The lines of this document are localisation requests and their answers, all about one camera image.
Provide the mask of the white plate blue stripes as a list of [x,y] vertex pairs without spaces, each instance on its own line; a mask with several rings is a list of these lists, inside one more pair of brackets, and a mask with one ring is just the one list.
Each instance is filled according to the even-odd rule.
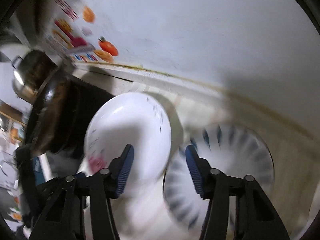
[[266,194],[272,191],[274,164],[263,139],[245,126],[228,123],[207,126],[189,135],[178,148],[163,181],[169,211],[186,229],[202,228],[209,204],[196,193],[184,155],[189,145],[211,167],[231,177],[252,175]]

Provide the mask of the white plate pink floral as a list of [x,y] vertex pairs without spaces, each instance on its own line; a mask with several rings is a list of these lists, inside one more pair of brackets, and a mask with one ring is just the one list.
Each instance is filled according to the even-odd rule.
[[135,155],[123,195],[133,197],[162,174],[171,150],[167,113],[148,94],[120,94],[100,107],[86,131],[83,171],[90,176],[108,167],[127,144]]

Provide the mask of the striped table mat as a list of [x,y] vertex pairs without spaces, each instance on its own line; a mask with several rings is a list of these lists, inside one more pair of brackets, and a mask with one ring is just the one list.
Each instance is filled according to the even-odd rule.
[[[253,105],[223,95],[219,98],[195,92],[178,93],[142,83],[124,83],[121,90],[144,92],[156,98],[167,111],[171,123],[171,149],[177,150],[191,133],[211,124],[231,122],[257,132],[275,165],[276,180],[271,201],[289,234],[297,237],[319,211],[319,141],[282,119]],[[186,229],[176,222],[165,204],[162,179],[149,186],[145,197],[127,198],[114,204],[117,225],[126,238],[166,239],[176,235],[193,239],[197,229]]]

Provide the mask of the black wok pan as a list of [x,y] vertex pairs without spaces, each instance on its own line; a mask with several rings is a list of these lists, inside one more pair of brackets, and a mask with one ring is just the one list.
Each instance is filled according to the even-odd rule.
[[95,113],[113,95],[59,68],[45,81],[29,116],[25,144],[31,156],[67,152],[84,156],[84,139]]

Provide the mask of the steel pot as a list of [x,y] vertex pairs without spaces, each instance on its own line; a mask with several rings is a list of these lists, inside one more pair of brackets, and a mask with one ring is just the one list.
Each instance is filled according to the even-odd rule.
[[42,51],[31,50],[24,57],[12,61],[14,79],[12,87],[16,95],[33,105],[39,90],[57,65]]

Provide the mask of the colourful wall sticker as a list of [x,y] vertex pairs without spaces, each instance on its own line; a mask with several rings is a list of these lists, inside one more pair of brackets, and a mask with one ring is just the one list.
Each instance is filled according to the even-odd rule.
[[52,48],[75,62],[114,63],[119,51],[97,31],[97,17],[80,0],[53,0],[44,35]]

